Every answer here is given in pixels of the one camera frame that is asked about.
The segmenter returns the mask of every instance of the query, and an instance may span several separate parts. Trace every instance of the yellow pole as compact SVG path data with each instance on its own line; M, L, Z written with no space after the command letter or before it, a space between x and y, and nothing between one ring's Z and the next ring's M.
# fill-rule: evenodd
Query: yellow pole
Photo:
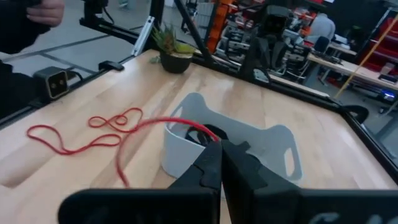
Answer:
M355 71L351 72L351 74L349 75L349 78L347 79L347 81L344 83L344 85L340 88L340 90L338 91L338 93L335 95L335 98L337 99L341 92L343 92L343 90L348 86L349 82L354 78L356 72L363 66L363 64L365 64L365 62L368 60L368 58L373 54L374 50L380 45L381 41L386 37L386 35L388 34L388 32L390 32L390 30L392 29L392 27L394 26L394 24L398 21L398 14L396 15L396 17L394 18L394 20L392 21L392 23L389 25L389 27L387 28L387 30L383 33L383 35L381 35L379 41L373 46L373 48L369 51L369 53L367 54L367 56L362 60L362 62L359 64L359 66L356 68Z

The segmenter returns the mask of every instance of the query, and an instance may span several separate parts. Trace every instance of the workbench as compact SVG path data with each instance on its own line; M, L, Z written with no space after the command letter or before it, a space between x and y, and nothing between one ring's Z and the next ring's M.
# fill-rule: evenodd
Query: workbench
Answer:
M337 44L336 42L330 43L328 47L333 49L332 56L337 57L337 58L340 58L341 53L346 53L346 54L354 55L354 56L356 55L355 51L344 48L340 44Z
M167 116L194 91L212 110L231 118L259 128L287 126L302 160L301 187L397 188L339 114L195 64L183 75L170 74L160 64L149 63L157 54L146 51L127 61L124 71L105 73L0 131L0 223L54 224L61 201L77 190L123 187L114 168L116 147L59 156L27 138L29 127L51 125L61 132L67 148L76 149L114 132L89 128L91 116L110 118L130 107L142 108L144 118ZM133 126L138 114L129 118L128 126ZM53 133L34 134L57 144ZM127 141L121 165L132 187L166 188L174 181L160 165L163 138L164 125L158 124ZM230 223L225 201L221 223Z
M318 63L322 66L325 66L332 70L335 70L336 72L340 72L343 75L351 75L358 68L358 65L344 61L344 60L341 61L341 64L331 63L326 60L323 60L322 58L316 57L313 54L310 54L308 56L308 59L312 62ZM398 90L398 83L391 84L391 83L382 81L382 80L378 79L379 75L380 75L380 73L378 73L378 72L374 72L367 68L361 67L355 73L355 78L360 78L363 81L366 81L373 85L382 86L382 87L388 88L390 90L395 90L395 91ZM321 80L324 81L326 77L327 77L327 73L325 73L322 76Z

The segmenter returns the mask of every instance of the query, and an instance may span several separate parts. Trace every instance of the red cable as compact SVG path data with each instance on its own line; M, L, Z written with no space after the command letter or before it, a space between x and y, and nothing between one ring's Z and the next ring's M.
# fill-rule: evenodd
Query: red cable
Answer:
M123 130L123 129L119 129L118 127L116 127L115 125L112 124L112 122L114 122L115 124L119 125L119 126L124 126L128 123L128 118L126 116L126 114L130 111L138 111L140 112L140 118L138 120L138 123L132 127L129 130ZM156 123L163 123L163 122L175 122L175 123L182 123L182 124L187 124L190 126L193 126L201 131L206 132L207 134L209 134L215 141L218 141L218 137L217 135L215 135L213 132L211 132L208 128L206 128L204 125L202 124L198 124L194 121L190 121L187 119L182 119L182 118L170 118L170 117L159 117L159 118L153 118L153 119L145 119L145 120L141 120L142 116L143 116L143 112L140 108L129 108L128 110L126 110L125 112L123 112L122 114L118 114L116 116L113 116L110 119L105 119L101 116L94 116L91 117L88 120L88 126L91 128L101 128L103 126L109 125L110 127L112 127L114 130L119 131L120 133L126 133L126 135L122 138L121 136L117 135L117 134L103 134L99 137L97 137L96 139L92 140L90 143L88 143L87 145L76 149L76 150L69 150L66 149L65 146L63 145L63 140L61 137L61 134L58 132L58 130L56 130L55 128L45 125L45 124L39 124L39 125L35 125L30 127L27 131L26 131L26 135L28 138L31 138L33 140L39 141L43 144L45 144L47 147L49 147L51 150L53 150L54 152L56 152L57 154L63 155L63 156L70 156L79 152L83 152L87 149L89 149L90 147L93 146L104 146L104 147L113 147L113 146L119 146L119 149L116 151L116 159L115 159L115 166L116 166L116 172L118 174L118 176L120 177L120 179L122 180L123 184L125 187L130 187L129 181L126 177L126 175L123 172L123 169L121 168L121 164L120 164L120 160L121 160L121 156L122 156L122 152L123 152L123 146L124 143L126 142L126 139L131 135L136 133L138 130L140 130L141 128L143 128L144 126L148 126L148 125L152 125L152 124L156 124ZM93 120L94 119L99 119L102 120L103 123L102 124L93 124ZM46 140L34 136L32 135L30 132L37 129L37 128L44 128L44 129L48 129L52 132L54 132L57 137L60 140L60 149L57 149L56 147L54 147L53 145L51 145L49 142L47 142ZM116 143L97 143L97 141L99 141L100 139L103 138L116 138L118 141Z

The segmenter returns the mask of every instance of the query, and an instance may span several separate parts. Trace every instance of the human hand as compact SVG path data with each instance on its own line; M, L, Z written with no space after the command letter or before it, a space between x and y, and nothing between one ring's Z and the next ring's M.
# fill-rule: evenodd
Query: human hand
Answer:
M27 18L33 22L56 27L62 22L63 0L42 0L38 6L27 8Z

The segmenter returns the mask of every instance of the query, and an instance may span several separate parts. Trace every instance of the succulent plant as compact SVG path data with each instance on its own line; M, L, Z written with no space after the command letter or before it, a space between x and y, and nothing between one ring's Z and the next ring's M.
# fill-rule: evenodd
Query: succulent plant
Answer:
M195 52L195 48L191 45L177 41L173 26L165 24L163 30L154 27L152 36L157 46L167 54L193 54Z

